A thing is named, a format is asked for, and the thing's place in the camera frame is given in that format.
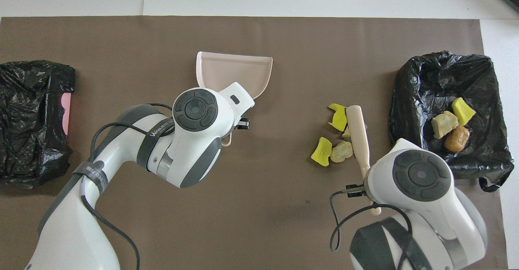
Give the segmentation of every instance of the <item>black garbage bag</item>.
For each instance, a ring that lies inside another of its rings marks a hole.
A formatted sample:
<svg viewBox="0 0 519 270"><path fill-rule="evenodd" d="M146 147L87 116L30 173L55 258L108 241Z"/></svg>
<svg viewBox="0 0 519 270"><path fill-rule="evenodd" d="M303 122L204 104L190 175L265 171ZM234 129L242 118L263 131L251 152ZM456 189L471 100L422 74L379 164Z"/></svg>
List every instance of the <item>black garbage bag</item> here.
<svg viewBox="0 0 519 270"><path fill-rule="evenodd" d="M63 93L75 70L50 61L0 64L0 183L32 188L62 176L72 150L63 131Z"/></svg>
<svg viewBox="0 0 519 270"><path fill-rule="evenodd" d="M431 119L443 111L452 112L452 102L458 97L476 114L465 125L470 132L465 149L452 153L443 147L443 139L433 137ZM501 187L514 168L497 78L487 56L443 51L409 59L395 80L389 136L392 143L404 138L435 152L448 163L454 178L479 178L486 192Z"/></svg>

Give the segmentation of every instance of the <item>pink dustpan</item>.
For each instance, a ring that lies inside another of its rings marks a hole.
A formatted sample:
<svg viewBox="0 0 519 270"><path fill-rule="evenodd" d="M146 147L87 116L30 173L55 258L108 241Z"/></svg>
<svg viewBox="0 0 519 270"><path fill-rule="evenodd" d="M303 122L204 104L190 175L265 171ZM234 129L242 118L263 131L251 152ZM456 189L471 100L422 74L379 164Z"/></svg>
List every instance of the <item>pink dustpan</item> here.
<svg viewBox="0 0 519 270"><path fill-rule="evenodd" d="M201 88L221 91L238 82L253 99L263 93L270 79L272 57L198 52L196 78Z"/></svg>

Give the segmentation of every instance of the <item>yellow sponge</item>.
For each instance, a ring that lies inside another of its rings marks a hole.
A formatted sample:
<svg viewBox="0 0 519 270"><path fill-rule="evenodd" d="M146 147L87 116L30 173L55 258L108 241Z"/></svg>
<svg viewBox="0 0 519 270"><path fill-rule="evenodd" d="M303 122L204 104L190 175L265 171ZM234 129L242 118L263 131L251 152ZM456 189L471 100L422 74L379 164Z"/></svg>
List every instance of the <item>yellow sponge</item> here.
<svg viewBox="0 0 519 270"><path fill-rule="evenodd" d="M327 167L330 164L328 161L330 155L332 155L332 143L324 137L319 138L319 144L310 158L319 165Z"/></svg>
<svg viewBox="0 0 519 270"><path fill-rule="evenodd" d="M328 108L335 111L333 114L332 122L328 122L335 129L343 132L346 128L346 124L348 123L348 119L346 119L346 107L339 104L331 104Z"/></svg>
<svg viewBox="0 0 519 270"><path fill-rule="evenodd" d="M463 98L457 98L453 102L454 115L458 117L458 122L461 126L465 126L467 122L476 114L469 105L465 103Z"/></svg>

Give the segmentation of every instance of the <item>brown table surface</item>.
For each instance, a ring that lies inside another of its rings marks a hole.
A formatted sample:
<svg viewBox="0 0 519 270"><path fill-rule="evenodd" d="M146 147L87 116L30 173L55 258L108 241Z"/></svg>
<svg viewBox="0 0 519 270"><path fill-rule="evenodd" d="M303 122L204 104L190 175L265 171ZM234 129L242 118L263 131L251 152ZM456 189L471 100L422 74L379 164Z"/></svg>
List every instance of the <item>brown table surface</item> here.
<svg viewBox="0 0 519 270"><path fill-rule="evenodd" d="M309 158L319 137L340 139L327 123L332 111L326 107L362 106L374 163L390 149L387 116L396 71L412 56L483 54L483 45L480 24L470 19L4 17L1 62L68 64L76 68L77 83L67 174L31 191L0 186L2 270L26 266L41 216L88 157L94 132L126 107L171 105L197 86L200 50L272 56L270 83L247 115L251 129L234 133L200 184L178 189L135 163L115 175L97 209L137 244L141 269L352 269L354 232L381 217L354 218L343 228L341 252L328 248L334 229L328 198L362 180L354 158L326 168ZM506 268L499 194L482 192L475 181L457 186L489 231L486 257L469 268ZM337 208L345 216L368 203L339 197ZM392 214L384 210L383 216ZM121 268L135 268L129 244L102 227Z"/></svg>

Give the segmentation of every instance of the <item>robotic arm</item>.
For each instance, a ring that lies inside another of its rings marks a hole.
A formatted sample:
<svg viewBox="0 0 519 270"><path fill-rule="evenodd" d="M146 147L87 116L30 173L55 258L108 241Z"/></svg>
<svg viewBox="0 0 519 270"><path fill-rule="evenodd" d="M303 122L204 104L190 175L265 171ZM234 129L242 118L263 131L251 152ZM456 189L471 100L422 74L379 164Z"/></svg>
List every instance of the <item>robotic arm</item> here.
<svg viewBox="0 0 519 270"><path fill-rule="evenodd" d="M179 188L197 184L218 158L221 139L236 127L248 129L248 119L242 116L252 106L250 95L233 83L220 92L185 91L174 102L173 118L151 105L127 109L116 121L125 126L111 129L45 213L26 270L120 269L115 251L81 196L95 207L126 161L135 161Z"/></svg>
<svg viewBox="0 0 519 270"><path fill-rule="evenodd" d="M365 127L360 107L356 109L358 113L348 114L352 140L354 133L365 134L359 131ZM367 150L367 138L363 141L360 147ZM350 255L358 270L457 270L486 253L485 223L472 202L454 187L447 163L405 139L367 170L363 186L349 185L343 193L366 194L376 205L393 208L407 218L395 215L356 231Z"/></svg>

